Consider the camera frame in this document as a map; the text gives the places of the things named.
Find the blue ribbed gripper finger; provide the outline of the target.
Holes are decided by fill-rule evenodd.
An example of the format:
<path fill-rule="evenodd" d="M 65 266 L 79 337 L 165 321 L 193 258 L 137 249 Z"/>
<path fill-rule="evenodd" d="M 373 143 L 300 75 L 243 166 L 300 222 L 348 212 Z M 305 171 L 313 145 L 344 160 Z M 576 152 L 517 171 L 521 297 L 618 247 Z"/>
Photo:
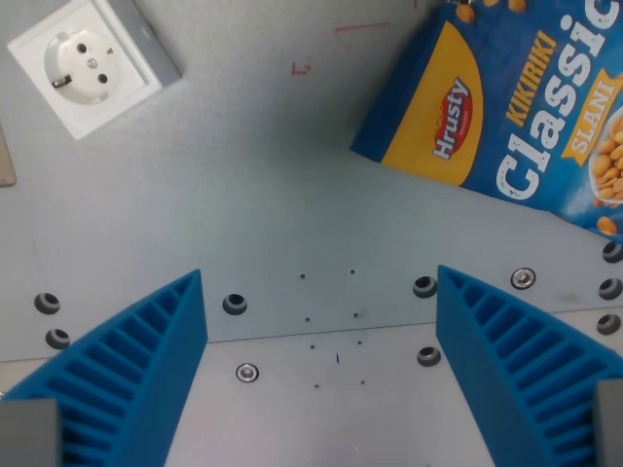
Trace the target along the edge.
<path fill-rule="evenodd" d="M 594 466 L 593 397 L 622 359 L 473 276 L 437 272 L 436 336 L 497 466 Z"/>
<path fill-rule="evenodd" d="M 207 338 L 195 269 L 71 342 L 1 407 L 55 404 L 63 466 L 163 466 Z"/>

